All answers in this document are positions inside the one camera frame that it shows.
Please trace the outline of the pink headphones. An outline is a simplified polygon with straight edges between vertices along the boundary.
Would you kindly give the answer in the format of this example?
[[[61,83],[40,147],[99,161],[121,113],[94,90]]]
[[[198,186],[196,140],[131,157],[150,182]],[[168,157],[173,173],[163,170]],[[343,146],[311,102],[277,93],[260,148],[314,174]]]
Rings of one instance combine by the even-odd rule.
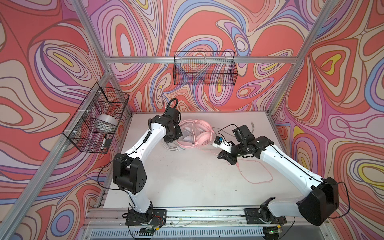
[[[216,136],[213,127],[204,120],[183,120],[180,122],[179,126],[181,128],[191,127],[196,145],[195,148],[202,148],[212,144]]]

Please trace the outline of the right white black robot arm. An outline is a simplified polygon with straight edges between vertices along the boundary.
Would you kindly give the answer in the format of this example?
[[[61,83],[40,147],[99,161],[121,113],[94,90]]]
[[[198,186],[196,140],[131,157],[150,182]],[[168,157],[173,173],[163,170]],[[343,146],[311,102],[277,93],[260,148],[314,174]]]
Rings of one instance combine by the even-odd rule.
[[[255,137],[246,125],[233,130],[239,142],[227,142],[216,137],[213,146],[220,148],[218,159],[235,165],[239,157],[257,158],[272,166],[289,180],[302,194],[298,199],[279,200],[270,197],[260,205],[256,217],[265,223],[279,217],[301,217],[320,226],[339,207],[339,184],[333,178],[323,178],[306,169],[265,136]]]

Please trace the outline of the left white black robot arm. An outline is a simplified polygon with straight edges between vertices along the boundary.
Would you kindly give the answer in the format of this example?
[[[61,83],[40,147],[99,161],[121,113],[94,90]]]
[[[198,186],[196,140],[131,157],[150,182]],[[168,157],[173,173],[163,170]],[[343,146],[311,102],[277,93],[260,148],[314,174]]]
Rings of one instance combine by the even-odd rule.
[[[176,98],[171,99],[161,116],[148,120],[147,131],[136,144],[126,153],[116,154],[113,160],[113,183],[129,194],[131,210],[128,217],[141,225],[157,219],[153,214],[153,204],[144,193],[147,182],[144,162],[161,140],[172,143],[182,137],[178,102]]]

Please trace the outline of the grey tape roll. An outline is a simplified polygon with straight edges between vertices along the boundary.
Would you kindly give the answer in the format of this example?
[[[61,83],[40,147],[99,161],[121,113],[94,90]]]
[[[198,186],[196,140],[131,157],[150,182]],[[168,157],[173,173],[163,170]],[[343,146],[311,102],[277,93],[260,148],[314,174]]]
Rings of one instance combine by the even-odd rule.
[[[98,115],[94,124],[95,129],[98,132],[106,134],[113,134],[117,125],[118,121],[115,117],[105,114]]]

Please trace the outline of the black white marker pen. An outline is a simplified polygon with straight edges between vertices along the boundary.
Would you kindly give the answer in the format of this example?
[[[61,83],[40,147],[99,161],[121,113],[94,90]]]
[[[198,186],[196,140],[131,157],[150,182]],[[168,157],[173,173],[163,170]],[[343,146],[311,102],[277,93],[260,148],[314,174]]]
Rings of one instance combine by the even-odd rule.
[[[107,140],[107,134],[104,134],[103,141],[102,141],[102,144],[101,144],[101,151],[103,151],[104,148],[105,148],[106,140]]]

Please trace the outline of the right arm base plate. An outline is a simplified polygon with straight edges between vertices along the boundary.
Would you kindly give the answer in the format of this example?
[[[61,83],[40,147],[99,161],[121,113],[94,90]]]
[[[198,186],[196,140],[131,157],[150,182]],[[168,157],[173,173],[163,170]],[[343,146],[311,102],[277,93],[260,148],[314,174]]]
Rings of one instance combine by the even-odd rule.
[[[274,200],[271,197],[264,201],[258,208],[245,208],[241,217],[246,218],[247,224],[276,224],[284,225],[287,223],[286,217],[275,217],[268,209],[268,204]]]

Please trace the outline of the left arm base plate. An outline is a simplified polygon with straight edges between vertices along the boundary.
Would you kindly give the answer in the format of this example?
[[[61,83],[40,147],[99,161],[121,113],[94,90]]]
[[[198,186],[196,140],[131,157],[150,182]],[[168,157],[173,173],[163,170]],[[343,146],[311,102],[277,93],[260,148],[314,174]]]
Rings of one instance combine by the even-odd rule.
[[[166,217],[166,209],[148,210],[144,214],[140,214],[134,210],[129,210],[127,213],[122,214],[122,218],[126,220],[127,226],[160,227],[166,223]]]

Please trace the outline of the aluminium front rail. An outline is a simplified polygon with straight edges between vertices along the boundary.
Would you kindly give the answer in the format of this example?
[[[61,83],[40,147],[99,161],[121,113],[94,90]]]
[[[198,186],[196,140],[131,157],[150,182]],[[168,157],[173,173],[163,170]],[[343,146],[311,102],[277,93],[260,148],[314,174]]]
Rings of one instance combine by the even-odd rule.
[[[260,226],[272,227],[278,224],[283,227],[312,226],[304,218],[286,217],[283,222],[277,220],[266,224],[256,217],[248,217],[245,209],[256,209],[258,206],[232,206],[232,207],[168,207],[166,227],[242,227]],[[124,228],[126,220],[122,214],[128,212],[127,208],[99,208],[91,209],[81,227],[94,228]]]

